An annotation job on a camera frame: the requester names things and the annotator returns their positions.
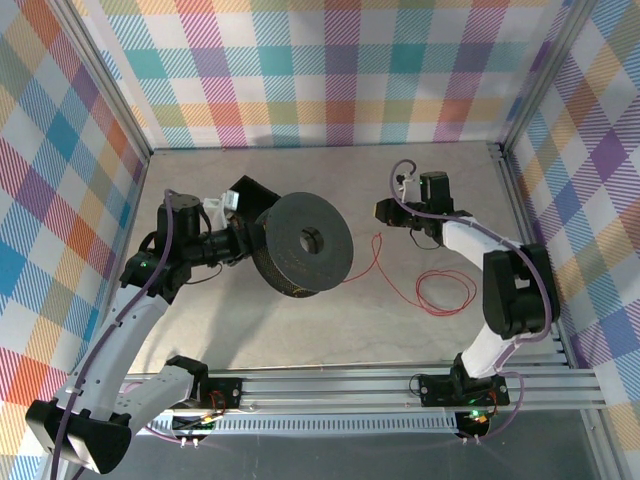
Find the black cable spool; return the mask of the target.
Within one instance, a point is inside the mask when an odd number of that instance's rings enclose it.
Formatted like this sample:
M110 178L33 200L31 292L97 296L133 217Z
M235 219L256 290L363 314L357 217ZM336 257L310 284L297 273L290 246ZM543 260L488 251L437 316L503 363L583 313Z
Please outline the black cable spool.
M265 243L252 259L279 293L308 298L340 285L349 274L354 245L340 212L324 198L294 192L277 200L257 220Z

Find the aluminium table side rail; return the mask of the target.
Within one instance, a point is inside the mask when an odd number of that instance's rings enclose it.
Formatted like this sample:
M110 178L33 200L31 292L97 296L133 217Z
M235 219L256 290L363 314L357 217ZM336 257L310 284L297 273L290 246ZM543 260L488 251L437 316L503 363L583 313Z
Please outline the aluminium table side rail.
M496 171L503 185L503 190L509 199L519 238L523 243L536 242L537 238L526 210L524 197L518 187L511 156L501 150L499 143L488 143L487 148L491 159L496 163ZM561 324L561 317L558 317L553 323L549 336L552 338L556 350L564 355L564 363L569 368L575 368L575 356L571 351L571 345L567 343L565 338L565 329Z
M151 159L153 157L152 154L142 162L138 180L132 184L129 195L127 197L126 205L129 207L128 215L126 216L122 232L116 236L116 257L111 268L111 275L109 278L108 286L105 290L105 294L101 304L100 316L96 321L91 340L97 340L99 337L99 332L105 322L106 317L108 316L111 302L113 301L119 285L119 275L121 274L126 259L128 258L127 252L131 242L135 219L138 213L139 203L141 201L145 180L149 170L149 164L151 163Z

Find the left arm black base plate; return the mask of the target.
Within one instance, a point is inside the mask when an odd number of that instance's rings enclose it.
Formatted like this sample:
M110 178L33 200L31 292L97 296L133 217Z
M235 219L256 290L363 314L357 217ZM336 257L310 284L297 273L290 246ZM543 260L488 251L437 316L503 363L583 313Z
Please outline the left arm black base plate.
M197 400L211 410L236 410L240 407L243 379L239 377L207 377L194 387Z

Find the aluminium frame post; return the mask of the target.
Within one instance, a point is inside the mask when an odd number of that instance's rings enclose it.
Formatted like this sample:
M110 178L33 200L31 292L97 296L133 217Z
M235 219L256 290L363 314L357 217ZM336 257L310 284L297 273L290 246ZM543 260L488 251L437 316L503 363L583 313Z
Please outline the aluminium frame post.
M98 90L104 95L107 104L136 152L149 163L153 149L140 128L135 116L117 83L108 69L100 50L91 38L89 30L77 12L72 0L46 0L63 31L70 37L82 64L94 80Z
M495 143L501 153L513 149L533 117L534 110L566 60L571 46L598 0L550 0L527 48L524 72Z

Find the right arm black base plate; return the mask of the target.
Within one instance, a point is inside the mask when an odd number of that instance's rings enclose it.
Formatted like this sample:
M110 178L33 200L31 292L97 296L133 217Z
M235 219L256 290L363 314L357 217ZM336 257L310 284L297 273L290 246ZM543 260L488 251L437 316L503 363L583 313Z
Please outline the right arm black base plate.
M508 406L506 380L500 375L456 380L451 375L420 375L419 395L423 407Z

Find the long aluminium base rail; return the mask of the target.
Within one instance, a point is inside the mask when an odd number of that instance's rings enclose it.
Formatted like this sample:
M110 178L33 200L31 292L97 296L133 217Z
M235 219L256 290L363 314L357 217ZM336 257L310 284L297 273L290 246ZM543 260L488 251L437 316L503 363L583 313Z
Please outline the long aluminium base rail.
M585 410L606 406L594 371L569 368L560 353L516 355L507 362L509 411L519 398L523 410ZM210 377L243 379L242 413L351 414L413 412L421 401L409 391L410 378L419 373L446 375L445 363L396 363L301 368L211 370Z

